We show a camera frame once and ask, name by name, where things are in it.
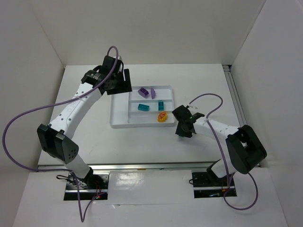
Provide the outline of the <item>yellow round printed lego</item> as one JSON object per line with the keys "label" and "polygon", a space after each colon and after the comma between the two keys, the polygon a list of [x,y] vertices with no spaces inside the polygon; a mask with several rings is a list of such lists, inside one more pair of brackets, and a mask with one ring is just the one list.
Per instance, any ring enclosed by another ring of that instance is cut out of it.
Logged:
{"label": "yellow round printed lego", "polygon": [[158,115],[157,121],[158,122],[165,122],[167,120],[168,114],[167,112],[161,112]]}

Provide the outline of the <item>purple rounded lego brick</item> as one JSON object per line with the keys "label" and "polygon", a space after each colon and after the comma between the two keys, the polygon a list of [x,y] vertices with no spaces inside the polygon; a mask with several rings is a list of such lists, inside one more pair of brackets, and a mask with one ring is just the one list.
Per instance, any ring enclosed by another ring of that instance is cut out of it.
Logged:
{"label": "purple rounded lego brick", "polygon": [[156,97],[154,88],[151,88],[151,97],[152,97],[152,99],[155,99],[155,97]]}

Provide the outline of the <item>purple square lego brick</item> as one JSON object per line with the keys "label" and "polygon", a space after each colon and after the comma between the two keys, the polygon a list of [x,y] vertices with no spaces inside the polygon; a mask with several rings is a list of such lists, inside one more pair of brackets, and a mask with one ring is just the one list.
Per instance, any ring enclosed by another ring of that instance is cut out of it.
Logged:
{"label": "purple square lego brick", "polygon": [[146,90],[145,88],[141,87],[139,90],[138,90],[138,93],[139,95],[141,95],[142,97],[144,98],[147,98],[149,96],[149,91]]}

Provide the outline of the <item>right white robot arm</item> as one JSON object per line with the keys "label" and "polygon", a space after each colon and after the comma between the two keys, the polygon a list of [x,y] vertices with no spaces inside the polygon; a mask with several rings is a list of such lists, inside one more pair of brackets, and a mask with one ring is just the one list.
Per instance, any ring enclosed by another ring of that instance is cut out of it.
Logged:
{"label": "right white robot arm", "polygon": [[264,146],[249,125],[230,126],[212,120],[184,105],[172,113],[178,121],[176,128],[178,136],[191,138],[194,134],[200,134],[212,138],[217,142],[222,155],[220,160],[206,169],[201,179],[193,181],[194,184],[219,186],[224,178],[231,177],[236,172],[248,174],[267,157]]}

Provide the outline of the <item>teal rounded lego brick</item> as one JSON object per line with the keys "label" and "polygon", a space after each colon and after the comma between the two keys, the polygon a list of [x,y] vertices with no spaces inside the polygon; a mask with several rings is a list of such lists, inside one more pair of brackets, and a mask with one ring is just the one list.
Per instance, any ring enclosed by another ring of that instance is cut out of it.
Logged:
{"label": "teal rounded lego brick", "polygon": [[158,111],[164,111],[164,102],[163,101],[158,102]]}

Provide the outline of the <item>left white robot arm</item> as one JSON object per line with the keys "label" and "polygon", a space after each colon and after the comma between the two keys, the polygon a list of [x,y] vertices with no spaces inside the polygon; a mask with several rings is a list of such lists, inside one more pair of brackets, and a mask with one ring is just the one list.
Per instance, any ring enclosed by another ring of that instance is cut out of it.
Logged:
{"label": "left white robot arm", "polygon": [[114,95],[131,91],[130,73],[124,68],[121,57],[105,56],[102,65],[85,73],[74,101],[48,125],[41,124],[37,128],[42,150],[73,171],[88,187],[105,188],[104,180],[80,157],[79,146],[72,138],[81,120],[104,93]]}

